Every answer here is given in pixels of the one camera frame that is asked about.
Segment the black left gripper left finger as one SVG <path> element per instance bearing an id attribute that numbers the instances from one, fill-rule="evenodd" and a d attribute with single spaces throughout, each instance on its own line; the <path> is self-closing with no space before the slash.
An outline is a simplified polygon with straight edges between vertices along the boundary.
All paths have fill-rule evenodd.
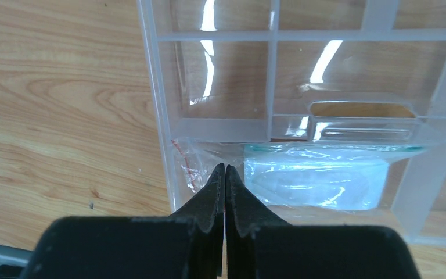
<path id="1" fill-rule="evenodd" d="M 217 278 L 222 273 L 225 166 L 165 217 L 57 219 L 21 278 Z"/>

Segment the white gauze pad packet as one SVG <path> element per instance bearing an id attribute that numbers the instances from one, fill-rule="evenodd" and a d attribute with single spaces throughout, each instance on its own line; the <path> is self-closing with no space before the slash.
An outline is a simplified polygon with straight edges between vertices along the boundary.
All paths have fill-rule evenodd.
<path id="1" fill-rule="evenodd" d="M 416 145 L 248 144 L 244 184 L 266 205 L 369 211 L 380 204 L 391 164 L 425 151 Z"/>

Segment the clear compartment tray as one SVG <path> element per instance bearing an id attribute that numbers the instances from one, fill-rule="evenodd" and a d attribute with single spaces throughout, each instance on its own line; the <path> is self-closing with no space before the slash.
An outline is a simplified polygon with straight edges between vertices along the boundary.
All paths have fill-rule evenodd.
<path id="1" fill-rule="evenodd" d="M 293 224 L 446 246 L 446 1 L 138 1 L 171 210 L 248 144 L 416 145 L 379 206 L 267 205 Z"/>

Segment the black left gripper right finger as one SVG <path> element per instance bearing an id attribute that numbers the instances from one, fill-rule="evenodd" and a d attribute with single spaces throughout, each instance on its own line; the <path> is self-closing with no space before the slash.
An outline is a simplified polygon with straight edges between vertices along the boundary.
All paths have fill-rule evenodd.
<path id="1" fill-rule="evenodd" d="M 225 175 L 229 278 L 419 278 L 403 239 L 384 226 L 298 226 Z"/>

